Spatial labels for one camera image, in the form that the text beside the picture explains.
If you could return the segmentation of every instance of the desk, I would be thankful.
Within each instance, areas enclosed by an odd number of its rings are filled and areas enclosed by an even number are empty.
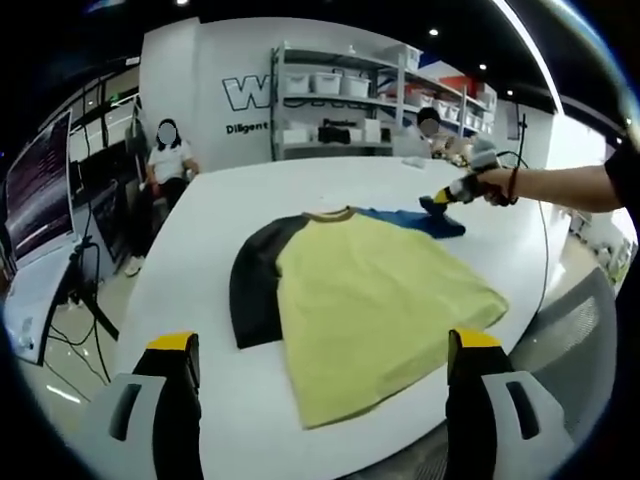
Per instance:
[[[278,217],[354,205],[420,211],[463,172],[442,161],[424,170],[400,158],[290,160],[203,174],[182,196],[151,248],[131,295],[116,351],[116,370],[131,372],[159,335],[200,335],[205,478],[326,480],[410,445],[445,418],[446,367],[387,399],[371,412],[305,431],[286,372],[282,342],[236,348],[229,315],[229,275],[244,241]],[[569,219],[548,215],[550,263],[558,262]],[[545,236],[538,204],[509,208],[484,201],[456,205],[467,226],[442,241],[510,302],[488,331],[510,351],[543,294]]]

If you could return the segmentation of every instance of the yellow t-shirt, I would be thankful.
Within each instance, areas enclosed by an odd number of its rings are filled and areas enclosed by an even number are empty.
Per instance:
[[[345,210],[277,259],[287,364],[305,427],[364,412],[446,361],[448,332],[483,330],[507,301],[424,232]]]

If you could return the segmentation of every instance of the floor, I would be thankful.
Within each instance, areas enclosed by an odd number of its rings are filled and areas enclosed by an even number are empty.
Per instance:
[[[561,264],[547,289],[545,304],[561,297],[597,266],[594,255],[576,239],[569,237]],[[98,303],[116,327],[122,323],[135,281],[136,277],[127,278],[120,273],[99,290]],[[52,325],[72,342],[78,342],[89,331],[92,321],[84,307],[60,306]],[[113,365],[115,342],[101,327],[98,328],[101,350],[109,371]],[[60,336],[54,331],[51,331],[51,335]],[[20,365],[44,413],[65,438],[76,430],[87,402],[103,386],[104,373],[94,335],[85,344],[73,349],[63,342],[49,339],[45,361],[43,367],[26,362],[20,362]]]

